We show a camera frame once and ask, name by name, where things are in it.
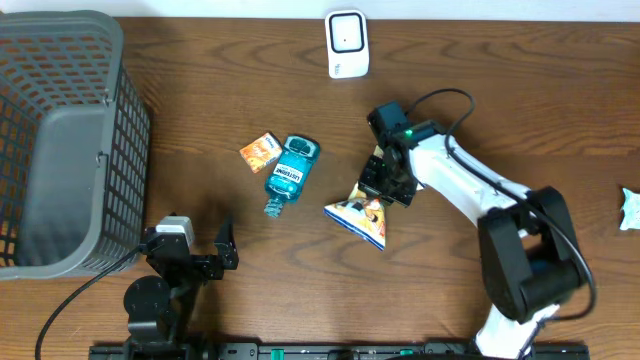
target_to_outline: white wall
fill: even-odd
[[[640,0],[0,0],[5,13],[92,9],[112,16],[317,19],[349,8],[370,19],[640,22]]]

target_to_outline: gray plastic basket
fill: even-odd
[[[150,124],[122,45],[94,11],[0,15],[0,279],[95,274],[138,245]]]

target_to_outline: mouthwash bottle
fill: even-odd
[[[278,165],[269,175],[264,189],[270,199],[264,208],[271,217],[280,216],[285,203],[295,203],[300,197],[307,175],[320,154],[314,141],[291,135],[284,144]]]

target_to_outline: wooden table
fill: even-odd
[[[640,25],[370,21],[369,74],[337,81],[322,21],[120,23],[125,62],[156,112],[146,224],[190,216],[202,245],[224,216],[236,220],[240,266],[202,291],[193,330],[263,342],[473,336],[490,306],[478,239],[442,196],[389,208],[384,252],[322,214],[346,198],[375,146],[365,120],[374,106],[460,87],[478,108],[459,142],[509,179],[562,192],[598,282],[592,316],[540,339],[584,340],[593,359],[640,356],[640,233],[618,230],[621,187],[640,190]],[[466,106],[443,95],[415,120],[450,124]],[[262,212],[271,168],[254,175],[238,154],[267,130],[322,146],[299,203],[277,220]],[[125,289],[151,273],[142,262],[81,295],[51,328],[44,358],[86,359],[96,342],[123,341]],[[0,357],[32,358],[44,321],[84,281],[0,283]],[[564,311],[585,302],[582,290]]]

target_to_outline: small orange box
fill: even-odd
[[[274,162],[280,157],[280,154],[282,154],[282,147],[271,133],[262,135],[240,150],[240,155],[254,173]]]

